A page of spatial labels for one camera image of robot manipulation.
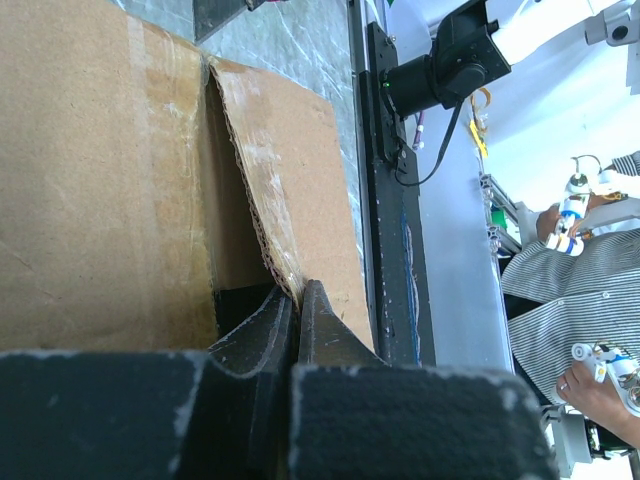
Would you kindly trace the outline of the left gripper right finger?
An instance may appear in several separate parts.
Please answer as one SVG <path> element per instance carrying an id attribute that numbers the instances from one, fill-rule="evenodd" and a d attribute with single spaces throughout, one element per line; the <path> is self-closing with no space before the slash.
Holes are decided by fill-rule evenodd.
<path id="1" fill-rule="evenodd" d="M 391 366 L 304 292 L 291 371 L 293 479 L 554 479 L 535 396 L 501 371 Z"/>

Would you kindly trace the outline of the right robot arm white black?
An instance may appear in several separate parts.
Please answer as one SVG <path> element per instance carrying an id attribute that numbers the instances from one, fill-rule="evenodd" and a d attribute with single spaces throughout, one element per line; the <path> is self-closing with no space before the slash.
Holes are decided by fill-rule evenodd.
<path id="1" fill-rule="evenodd" d="M 613 1 L 468 1 L 439 23 L 430 52 L 380 74 L 401 119 L 440 107 L 454 118 L 472 93 L 509 74 L 539 47 Z"/>

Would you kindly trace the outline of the brown cardboard express box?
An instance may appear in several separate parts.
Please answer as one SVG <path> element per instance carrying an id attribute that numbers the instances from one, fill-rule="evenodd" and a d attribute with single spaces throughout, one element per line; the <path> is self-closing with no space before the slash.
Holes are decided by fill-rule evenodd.
<path id="1" fill-rule="evenodd" d="M 108 1 L 1 5 L 1 346 L 204 349 L 213 296 L 372 329 L 334 111 Z"/>

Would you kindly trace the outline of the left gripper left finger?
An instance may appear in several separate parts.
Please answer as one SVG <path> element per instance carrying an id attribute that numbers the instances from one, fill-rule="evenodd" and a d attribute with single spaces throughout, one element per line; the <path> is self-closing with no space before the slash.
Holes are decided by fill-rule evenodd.
<path id="1" fill-rule="evenodd" d="M 209 350 L 1 356 L 5 479 L 283 479 L 293 302 L 237 297 Z"/>

